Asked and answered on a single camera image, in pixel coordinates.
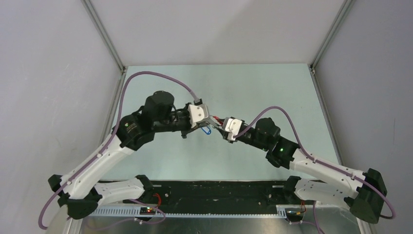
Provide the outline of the blue key tag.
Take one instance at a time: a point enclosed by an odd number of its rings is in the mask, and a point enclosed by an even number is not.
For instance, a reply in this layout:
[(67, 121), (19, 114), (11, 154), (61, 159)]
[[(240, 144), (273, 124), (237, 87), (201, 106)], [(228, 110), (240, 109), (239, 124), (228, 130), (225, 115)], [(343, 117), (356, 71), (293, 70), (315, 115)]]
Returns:
[(206, 135), (210, 135), (212, 133), (212, 130), (209, 126), (202, 127), (201, 129)]

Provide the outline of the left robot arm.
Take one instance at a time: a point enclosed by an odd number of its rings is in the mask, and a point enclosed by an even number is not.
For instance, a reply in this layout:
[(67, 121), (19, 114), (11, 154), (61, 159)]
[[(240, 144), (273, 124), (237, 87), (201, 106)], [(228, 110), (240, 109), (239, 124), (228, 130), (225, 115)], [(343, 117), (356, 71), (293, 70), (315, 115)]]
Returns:
[(118, 201), (148, 203), (154, 199), (154, 187), (145, 175), (107, 183), (101, 181), (103, 175), (153, 141), (156, 133), (179, 131), (186, 138), (209, 124), (208, 107), (201, 100), (176, 109), (171, 93), (157, 91), (136, 112), (122, 117), (112, 134), (76, 169), (63, 176), (51, 176), (49, 185), (59, 196), (59, 206), (67, 207), (72, 219), (83, 219), (98, 207)]

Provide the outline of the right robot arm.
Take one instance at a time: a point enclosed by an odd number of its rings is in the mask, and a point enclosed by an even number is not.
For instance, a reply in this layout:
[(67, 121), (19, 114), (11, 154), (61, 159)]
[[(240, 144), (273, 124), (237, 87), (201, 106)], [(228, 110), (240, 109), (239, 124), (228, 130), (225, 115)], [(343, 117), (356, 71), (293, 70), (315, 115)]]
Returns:
[(317, 182), (290, 176), (283, 187), (284, 200), (290, 204), (298, 200), (320, 201), (349, 210), (356, 218), (377, 224), (387, 189), (379, 171), (363, 172), (306, 154), (297, 143), (281, 136), (281, 130), (267, 117), (247, 128), (243, 120), (233, 117), (219, 119), (217, 130), (230, 143), (240, 141), (262, 149), (274, 167), (305, 173)]

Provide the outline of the red-handled key organizer with rings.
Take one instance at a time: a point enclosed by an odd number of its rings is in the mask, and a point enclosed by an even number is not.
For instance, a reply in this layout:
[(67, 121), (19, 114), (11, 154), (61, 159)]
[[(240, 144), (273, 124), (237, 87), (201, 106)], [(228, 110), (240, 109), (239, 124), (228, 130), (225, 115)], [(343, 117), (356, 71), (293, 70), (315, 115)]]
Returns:
[(215, 127), (222, 127), (224, 124), (225, 119), (224, 118), (219, 118), (218, 116), (212, 116), (212, 118), (214, 119), (215, 123)]

